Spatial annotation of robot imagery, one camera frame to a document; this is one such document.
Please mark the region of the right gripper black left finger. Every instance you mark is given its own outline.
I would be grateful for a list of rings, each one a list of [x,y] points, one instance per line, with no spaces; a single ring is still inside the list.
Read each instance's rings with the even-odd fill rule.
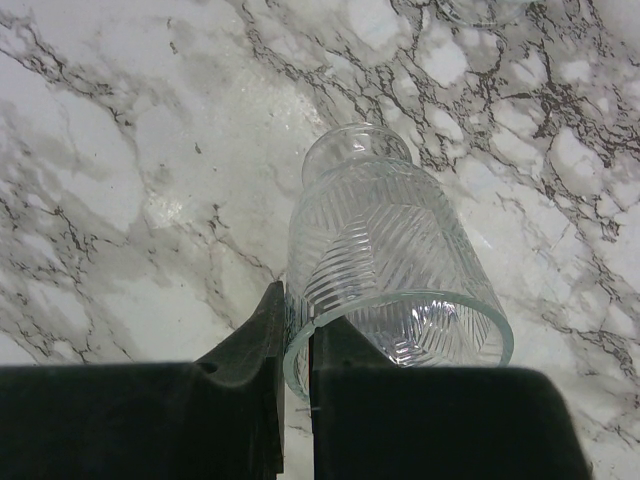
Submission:
[[[284,288],[193,362],[5,366],[5,479],[274,479]]]

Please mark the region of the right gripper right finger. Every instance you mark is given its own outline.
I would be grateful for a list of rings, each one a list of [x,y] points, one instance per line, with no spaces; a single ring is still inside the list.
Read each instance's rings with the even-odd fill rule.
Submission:
[[[587,479],[565,402],[520,368],[400,368],[345,319],[311,340],[318,479]]]

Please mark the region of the clear wine glass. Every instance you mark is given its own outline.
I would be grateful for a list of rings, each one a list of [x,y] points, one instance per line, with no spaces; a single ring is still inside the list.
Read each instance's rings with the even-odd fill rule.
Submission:
[[[464,26],[493,28],[518,18],[532,4],[527,0],[437,0],[452,21]]]
[[[348,320],[401,367],[508,364],[504,310],[440,183],[394,131],[369,123],[320,137],[289,222],[284,376],[310,390],[309,341]]]

